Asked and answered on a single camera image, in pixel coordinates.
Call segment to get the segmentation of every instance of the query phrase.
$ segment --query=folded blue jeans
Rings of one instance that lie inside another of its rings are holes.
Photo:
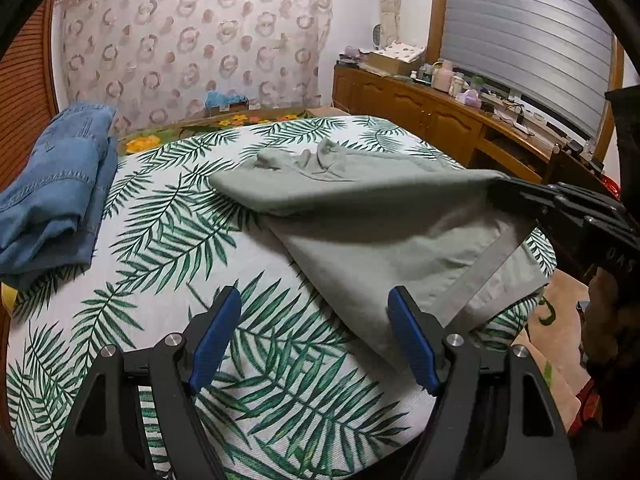
[[[1,281],[26,290],[46,270],[91,262],[116,171],[114,113],[84,103],[60,112],[0,194]]]

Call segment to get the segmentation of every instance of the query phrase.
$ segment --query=green fabric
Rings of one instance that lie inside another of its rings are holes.
[[[264,149],[213,173],[209,183],[267,213],[265,224],[347,327],[407,372],[386,316],[394,286],[406,286],[443,326],[467,333],[546,285],[520,246],[533,222],[496,210],[486,198],[500,178],[497,171],[455,171],[443,160],[349,150],[323,139],[298,156]]]

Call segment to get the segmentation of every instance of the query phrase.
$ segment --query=wooden dresser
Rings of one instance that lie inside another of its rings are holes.
[[[466,168],[495,168],[539,184],[551,157],[542,140],[444,92],[357,68],[335,67],[334,107],[389,119]]]

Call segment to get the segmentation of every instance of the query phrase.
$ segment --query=wooden window frame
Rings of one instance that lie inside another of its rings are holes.
[[[447,8],[447,0],[431,0],[431,23],[429,26],[429,39],[427,41],[426,62],[433,64],[440,57],[442,49],[442,35],[444,33],[444,20]],[[622,45],[615,35],[611,45],[611,63],[609,68],[609,85],[607,90],[622,88],[622,77],[625,68],[625,53]],[[600,118],[600,127],[596,133],[596,147],[593,158],[604,160],[609,149],[613,128],[615,126],[611,104],[605,102],[604,110]]]

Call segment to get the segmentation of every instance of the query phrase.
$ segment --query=bedsheet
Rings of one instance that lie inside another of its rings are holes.
[[[420,434],[433,397],[354,338],[255,214],[206,179],[264,147],[299,153],[325,137],[460,168],[369,116],[243,126],[120,160],[91,267],[50,272],[15,307],[10,418],[21,452],[43,478],[100,348],[146,348],[180,332],[224,285],[241,292],[241,322],[196,408],[230,479],[343,478]],[[548,240],[534,231],[525,245],[550,275],[556,261]],[[522,298],[473,337],[504,348],[537,303],[536,295]],[[156,469],[171,477],[150,390],[141,388],[140,397]]]

